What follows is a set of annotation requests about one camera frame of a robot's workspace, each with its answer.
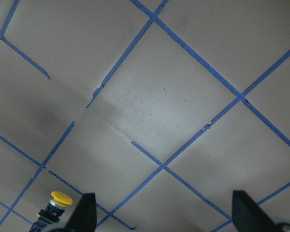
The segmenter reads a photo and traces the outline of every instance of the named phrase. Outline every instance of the yellow knob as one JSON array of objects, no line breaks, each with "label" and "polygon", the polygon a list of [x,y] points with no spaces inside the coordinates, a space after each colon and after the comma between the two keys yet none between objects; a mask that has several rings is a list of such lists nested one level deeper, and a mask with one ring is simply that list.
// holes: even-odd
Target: yellow knob
[{"label": "yellow knob", "polygon": [[66,194],[59,192],[59,191],[53,191],[51,193],[53,199],[53,202],[55,202],[56,204],[62,206],[62,207],[66,207],[69,204],[73,203],[73,200],[71,199],[71,197],[67,196]]}]

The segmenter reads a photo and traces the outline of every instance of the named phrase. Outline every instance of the black object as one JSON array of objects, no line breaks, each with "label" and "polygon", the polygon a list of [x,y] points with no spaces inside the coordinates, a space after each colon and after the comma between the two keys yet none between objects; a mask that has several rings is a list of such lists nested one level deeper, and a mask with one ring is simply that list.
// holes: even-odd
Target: black object
[{"label": "black object", "polygon": [[[39,219],[32,225],[29,232],[40,232],[47,225],[59,222],[64,210],[60,210],[50,203],[45,210],[38,213]],[[94,232],[97,225],[96,197],[94,193],[85,193],[67,224],[62,227],[60,223],[49,232]]]},{"label": "black object", "polygon": [[290,232],[290,224],[274,224],[245,191],[233,191],[232,218],[239,232]]}]

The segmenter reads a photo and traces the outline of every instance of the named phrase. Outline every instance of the floor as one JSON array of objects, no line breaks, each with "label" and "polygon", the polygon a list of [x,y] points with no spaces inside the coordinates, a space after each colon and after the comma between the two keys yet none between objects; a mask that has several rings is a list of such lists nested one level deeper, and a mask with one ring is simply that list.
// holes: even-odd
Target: floor
[{"label": "floor", "polygon": [[50,192],[97,232],[290,222],[290,1],[0,0],[0,232]]}]

